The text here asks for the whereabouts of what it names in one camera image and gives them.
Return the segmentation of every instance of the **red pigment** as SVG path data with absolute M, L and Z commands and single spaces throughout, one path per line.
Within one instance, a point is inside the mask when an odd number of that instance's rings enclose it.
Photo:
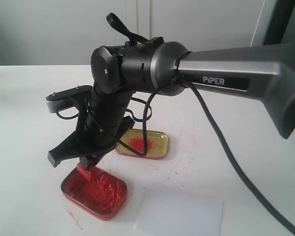
M 138 152 L 144 151 L 144 141 L 143 138 L 132 138 L 129 141 L 129 146 L 132 147 L 134 150 Z M 150 139 L 147 140 L 147 150 L 151 150 L 153 147 L 153 143 L 150 141 Z
M 74 169 L 65 180 L 63 192 L 97 214 L 112 213 L 126 195 L 125 183 L 99 168 L 89 171 L 91 181 Z

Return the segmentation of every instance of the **black cable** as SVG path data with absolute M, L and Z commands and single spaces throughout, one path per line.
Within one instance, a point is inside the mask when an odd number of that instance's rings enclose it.
M 163 88 L 165 88 L 166 86 L 170 85 L 172 82 L 171 81 L 167 81 L 165 83 L 163 83 L 162 85 L 160 85 L 159 87 L 157 87 L 152 93 L 151 95 L 148 97 L 148 100 L 144 106 L 144 111 L 143 111 L 143 122 L 142 122 L 142 134 L 143 134 L 143 143 L 144 143 L 144 151 L 143 153 L 138 152 L 137 150 L 134 150 L 132 147 L 128 146 L 127 144 L 125 144 L 123 141 L 121 141 L 120 139 L 116 138 L 112 133 L 110 133 L 109 131 L 107 131 L 105 128 L 103 128 L 96 120 L 93 116 L 91 116 L 92 121 L 100 128 L 103 130 L 103 132 L 106 132 L 115 142 L 119 143 L 120 145 L 122 145 L 124 148 L 128 149 L 129 151 L 133 152 L 134 154 L 138 155 L 138 156 L 146 156 L 147 152 L 148 152 L 148 135 L 147 135 L 147 118 L 148 118 L 148 109 L 150 108 L 150 104 L 152 99 L 155 97 L 156 94 L 158 94 L 159 91 L 161 91 Z M 89 107 L 89 102 L 86 100 L 86 107 L 87 110 L 90 110 Z
M 199 100 L 203 111 L 211 123 L 217 137 L 219 138 L 222 147 L 231 163 L 233 168 L 235 169 L 236 173 L 239 175 L 240 179 L 244 182 L 244 184 L 249 188 L 249 190 L 255 195 L 255 197 L 258 199 L 258 201 L 267 209 L 267 211 L 275 218 L 277 221 L 279 221 L 288 231 L 290 231 L 293 235 L 295 235 L 295 225 L 293 225 L 290 221 L 288 221 L 265 197 L 264 195 L 259 191 L 258 188 L 251 182 L 251 180 L 248 178 L 248 176 L 245 174 L 245 172 L 241 169 L 238 162 L 236 161 L 230 147 L 228 146 L 225 137 L 218 127 L 217 123 L 215 122 L 213 116 L 211 115 L 209 109 L 207 108 L 207 105 L 205 101 L 203 100 L 202 96 L 196 89 L 196 87 L 188 81 L 183 81 L 184 85 L 187 85 L 196 95 L 197 99 Z
M 140 102 L 144 105 L 146 105 L 147 102 L 145 102 L 144 100 L 142 99 L 139 99 L 139 98 L 136 98 L 136 97 L 132 97 L 131 98 L 132 101 L 135 101 L 135 102 Z M 147 121 L 152 117 L 152 107 L 149 105 L 148 106 L 149 110 L 151 111 L 150 114 L 147 116 Z M 135 121 L 135 122 L 140 122 L 142 123 L 143 122 L 143 119 L 139 119 L 139 118 L 136 118 L 133 111 L 130 110 L 130 109 L 127 109 L 126 112 L 129 112 L 131 115 L 132 115 L 132 119 Z
M 79 113 L 78 113 L 78 114 L 75 114 L 74 116 L 71 116 L 71 117 L 63 117 L 62 115 L 60 115 L 58 109 L 56 109 L 56 114 L 57 114 L 57 116 L 58 116 L 59 118 L 61 118 L 61 119 L 74 119 L 74 118 L 76 118 L 76 117 L 79 116 Z

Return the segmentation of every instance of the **white table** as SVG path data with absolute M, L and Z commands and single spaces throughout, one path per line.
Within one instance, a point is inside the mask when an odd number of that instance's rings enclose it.
M 165 159 L 113 151 L 98 164 L 128 185 L 127 204 L 113 220 L 98 220 L 65 199 L 60 184 L 78 159 L 53 168 L 47 152 L 74 130 L 76 119 L 48 113 L 45 97 L 92 83 L 89 66 L 0 67 L 0 236 L 150 235 L 132 227 L 152 182 L 223 200 L 222 236 L 291 235 L 239 179 L 189 90 L 176 97 L 157 95 L 152 102 L 147 127 L 169 134 Z M 295 224 L 295 131 L 288 140 L 281 138 L 259 101 L 202 94 L 244 171 Z M 140 104 L 131 103 L 130 108 L 142 115 Z

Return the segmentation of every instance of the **gold tray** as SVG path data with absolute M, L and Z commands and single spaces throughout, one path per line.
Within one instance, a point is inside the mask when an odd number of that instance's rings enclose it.
M 129 129 L 120 140 L 134 150 L 139 152 L 144 151 L 143 134 L 141 129 Z M 147 143 L 148 150 L 146 156 L 137 156 L 120 144 L 116 145 L 116 152 L 141 158 L 161 159 L 167 153 L 169 137 L 163 132 L 147 130 Z

